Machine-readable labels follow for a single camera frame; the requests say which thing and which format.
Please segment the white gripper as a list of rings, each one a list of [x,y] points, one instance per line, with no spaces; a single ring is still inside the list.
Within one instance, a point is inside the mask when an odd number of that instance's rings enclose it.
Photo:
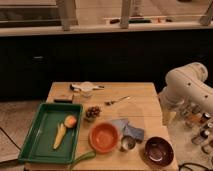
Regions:
[[[176,105],[167,102],[162,102],[161,108],[163,115],[162,122],[165,126],[168,126],[176,115]]]

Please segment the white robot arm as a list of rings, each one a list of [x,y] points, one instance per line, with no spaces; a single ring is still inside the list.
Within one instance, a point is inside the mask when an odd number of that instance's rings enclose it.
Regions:
[[[205,84],[207,78],[208,70],[199,62],[172,69],[166,74],[166,86],[158,94],[164,125],[169,124],[171,113],[186,101],[213,115],[213,88]]]

